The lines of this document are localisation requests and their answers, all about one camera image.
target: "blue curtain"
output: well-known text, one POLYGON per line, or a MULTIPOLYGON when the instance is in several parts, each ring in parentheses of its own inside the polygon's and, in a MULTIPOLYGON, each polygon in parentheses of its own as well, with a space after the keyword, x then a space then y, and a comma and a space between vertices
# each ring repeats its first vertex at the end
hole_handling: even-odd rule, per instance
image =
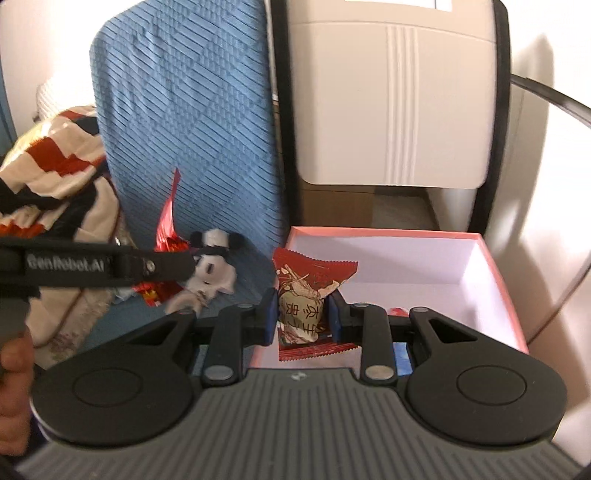
POLYGON ((4 157, 17 140, 17 132, 14 129, 6 89, 4 87, 4 75, 2 74, 2 62, 0 61, 0 158, 4 157))

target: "black and white logo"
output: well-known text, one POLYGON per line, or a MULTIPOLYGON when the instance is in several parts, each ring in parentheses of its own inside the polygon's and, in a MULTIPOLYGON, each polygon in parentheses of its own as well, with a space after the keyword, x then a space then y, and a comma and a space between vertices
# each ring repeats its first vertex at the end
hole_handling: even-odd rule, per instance
POLYGON ((105 261, 98 258, 44 257, 28 254, 27 265, 32 270, 52 270, 61 272, 90 272, 104 273, 105 261))

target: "red snack wrapper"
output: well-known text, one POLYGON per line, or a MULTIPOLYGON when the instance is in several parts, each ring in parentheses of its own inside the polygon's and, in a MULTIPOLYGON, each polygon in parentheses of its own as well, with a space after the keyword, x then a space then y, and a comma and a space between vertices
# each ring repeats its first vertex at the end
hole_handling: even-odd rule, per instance
POLYGON ((324 299, 357 272, 357 262, 314 260, 277 248, 273 263, 279 279, 279 360, 330 355, 356 348, 332 341, 324 299))
MULTIPOLYGON (((154 247, 156 252, 182 252, 189 249, 189 242, 179 237, 174 230, 173 203, 180 180, 181 174, 178 169, 175 169, 170 197, 164 202, 156 229, 156 246, 154 247)), ((142 295, 148 305, 157 307, 183 291, 183 288, 174 281, 143 282, 136 285, 134 290, 142 295)))

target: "black and white toy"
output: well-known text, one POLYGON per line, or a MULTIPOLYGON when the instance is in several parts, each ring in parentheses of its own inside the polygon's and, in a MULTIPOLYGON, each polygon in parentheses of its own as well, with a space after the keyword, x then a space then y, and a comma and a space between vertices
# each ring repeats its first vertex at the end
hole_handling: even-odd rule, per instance
POLYGON ((236 269, 226 262, 226 257, 230 250, 242 246, 244 237, 216 228, 191 234, 190 243, 196 264, 195 273, 185 285, 185 290, 168 302, 168 314, 191 308, 199 315, 218 292, 234 293, 236 269))

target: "white wall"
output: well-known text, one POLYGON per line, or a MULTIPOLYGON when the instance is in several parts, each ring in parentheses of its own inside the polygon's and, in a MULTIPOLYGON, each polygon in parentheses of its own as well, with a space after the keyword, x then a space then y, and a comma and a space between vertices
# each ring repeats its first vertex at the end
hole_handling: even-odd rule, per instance
MULTIPOLYGON (((591 4, 505 0, 513 71, 591 105, 591 4)), ((486 241, 527 339, 561 301, 591 252, 591 131, 512 88, 508 144, 486 241)), ((555 441, 591 462, 591 279, 531 343, 569 391, 555 441)))
POLYGON ((17 134, 33 125, 35 93, 54 74, 82 70, 103 23, 138 0, 5 0, 0 5, 0 57, 17 134))

